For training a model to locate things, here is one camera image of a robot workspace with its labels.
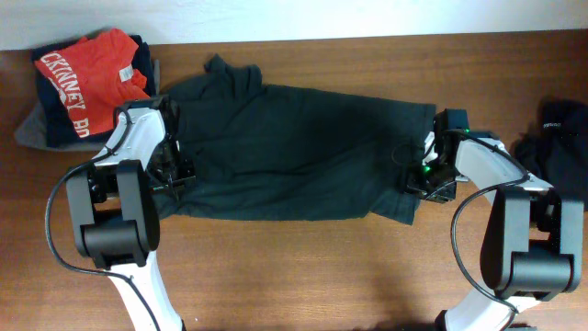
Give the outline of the dark green t-shirt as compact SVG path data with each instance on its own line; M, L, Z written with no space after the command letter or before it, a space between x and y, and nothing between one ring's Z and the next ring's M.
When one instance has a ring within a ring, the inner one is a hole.
M168 91L194 180L154 196L161 218L324 221L369 213L410 224L406 192L435 106L267 85L255 65L213 57Z

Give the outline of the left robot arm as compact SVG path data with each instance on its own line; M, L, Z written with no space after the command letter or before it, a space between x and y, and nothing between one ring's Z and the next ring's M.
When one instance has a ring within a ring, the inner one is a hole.
M194 176L175 134L179 107L167 96L114 110L115 129L87 165L64 184L76 249L108 278L137 330L182 330L167 295L156 250L160 218L154 198L176 200Z

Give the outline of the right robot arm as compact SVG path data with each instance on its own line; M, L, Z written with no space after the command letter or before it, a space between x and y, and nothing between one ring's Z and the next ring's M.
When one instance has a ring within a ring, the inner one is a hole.
M513 330L523 311L575 291L582 276L583 203L526 170L489 131L473 131L463 109L433 118L421 160L408 165L406 192L421 200L450 202L460 181L477 190L455 210L450 243L471 286L457 305L439 313L432 329ZM492 206L480 252L481 281L458 249L458 220L483 197Z

